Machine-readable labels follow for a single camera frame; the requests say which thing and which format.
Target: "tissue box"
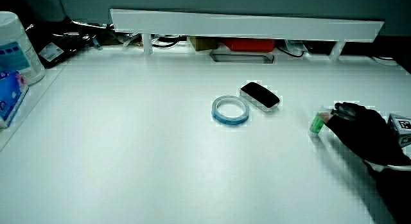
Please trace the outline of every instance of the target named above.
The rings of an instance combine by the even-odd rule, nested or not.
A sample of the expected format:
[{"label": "tissue box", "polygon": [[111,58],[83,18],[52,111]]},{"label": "tissue box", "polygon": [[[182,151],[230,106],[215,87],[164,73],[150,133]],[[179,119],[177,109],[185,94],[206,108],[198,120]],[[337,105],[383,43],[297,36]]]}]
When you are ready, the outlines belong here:
[{"label": "tissue box", "polygon": [[18,71],[0,73],[0,128],[8,128],[28,91]]}]

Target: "tape roll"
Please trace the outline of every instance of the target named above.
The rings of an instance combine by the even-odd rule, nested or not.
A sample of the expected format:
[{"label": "tape roll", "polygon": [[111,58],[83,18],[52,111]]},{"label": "tape roll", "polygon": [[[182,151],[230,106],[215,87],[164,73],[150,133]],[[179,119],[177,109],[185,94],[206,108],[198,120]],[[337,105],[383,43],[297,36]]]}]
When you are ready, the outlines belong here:
[{"label": "tape roll", "polygon": [[[222,115],[218,110],[218,106],[223,102],[233,101],[239,104],[241,107],[244,108],[244,113],[238,117],[227,117]],[[213,106],[211,107],[211,115],[217,121],[226,124],[226,125],[239,125],[246,121],[250,115],[250,107],[244,99],[241,99],[237,96],[220,96],[219,98],[215,99],[213,102]]]}]

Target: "black cable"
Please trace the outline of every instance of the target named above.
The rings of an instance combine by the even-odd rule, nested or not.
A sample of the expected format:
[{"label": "black cable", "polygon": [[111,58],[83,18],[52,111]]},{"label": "black cable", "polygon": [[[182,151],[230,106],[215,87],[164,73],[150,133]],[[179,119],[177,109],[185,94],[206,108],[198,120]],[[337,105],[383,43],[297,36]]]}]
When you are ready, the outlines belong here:
[{"label": "black cable", "polygon": [[301,55],[297,56],[297,55],[291,54],[291,53],[289,53],[289,52],[287,52],[287,51],[284,51],[284,50],[282,50],[282,49],[279,48],[279,47],[277,47],[277,49],[280,50],[280,51],[282,51],[283,53],[286,53],[287,55],[292,56],[292,57],[300,58],[300,57],[302,57],[302,56],[304,55],[304,51],[301,51]]},{"label": "black cable", "polygon": [[166,45],[158,45],[158,44],[153,44],[153,47],[157,47],[157,48],[169,48],[172,47],[174,45],[178,44],[178,42],[173,42],[171,44],[166,44]]},{"label": "black cable", "polygon": [[[177,45],[180,41],[183,41],[185,37],[159,37],[157,39],[153,39],[152,40],[152,44],[153,47],[157,47],[157,48],[169,48],[169,47],[173,47],[175,45]],[[171,42],[171,44],[165,44],[165,45],[158,45],[158,44],[154,44],[154,42],[158,40],[159,42]]]},{"label": "black cable", "polygon": [[374,58],[377,58],[378,60],[386,60],[386,61],[391,61],[391,60],[394,60],[393,58],[382,58],[382,57],[379,57],[379,56],[374,56]]}]

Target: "gray wall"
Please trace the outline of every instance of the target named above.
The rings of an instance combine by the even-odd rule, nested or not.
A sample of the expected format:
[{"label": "gray wall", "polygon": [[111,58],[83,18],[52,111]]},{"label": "gray wall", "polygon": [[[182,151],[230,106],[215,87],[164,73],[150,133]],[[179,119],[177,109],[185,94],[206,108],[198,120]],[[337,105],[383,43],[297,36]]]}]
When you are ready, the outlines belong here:
[{"label": "gray wall", "polygon": [[384,20],[381,35],[411,36],[411,0],[33,0],[38,18],[110,23],[110,8]]},{"label": "gray wall", "polygon": [[25,0],[39,21],[60,22],[65,17],[60,0]]}]

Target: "cable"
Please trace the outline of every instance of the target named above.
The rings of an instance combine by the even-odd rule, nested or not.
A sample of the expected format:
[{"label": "cable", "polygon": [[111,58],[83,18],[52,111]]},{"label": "cable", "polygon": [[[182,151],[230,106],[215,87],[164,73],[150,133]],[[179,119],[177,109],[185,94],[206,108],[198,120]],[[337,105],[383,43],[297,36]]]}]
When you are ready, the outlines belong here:
[{"label": "cable", "polygon": [[171,44],[166,44],[166,45],[154,44],[155,41],[157,41],[157,40],[158,40],[158,39],[153,39],[153,40],[152,40],[153,47],[156,47],[156,48],[170,48],[170,47],[173,47],[173,46],[175,46],[175,45],[177,45],[177,44],[179,43],[179,41],[177,41],[177,42],[172,42]]},{"label": "cable", "polygon": [[301,54],[300,54],[299,56],[297,56],[297,55],[291,54],[291,53],[289,53],[289,52],[287,52],[287,51],[284,51],[284,50],[282,50],[282,49],[279,48],[279,47],[277,47],[277,49],[280,50],[280,51],[282,51],[283,53],[286,53],[287,55],[290,55],[290,56],[292,56],[292,57],[297,57],[297,58],[302,57],[302,56],[304,55],[304,52],[305,52],[305,51],[301,51]]},{"label": "cable", "polygon": [[377,58],[378,60],[386,60],[386,61],[394,60],[393,58],[382,58],[382,57],[379,57],[379,56],[373,56],[373,57]]}]

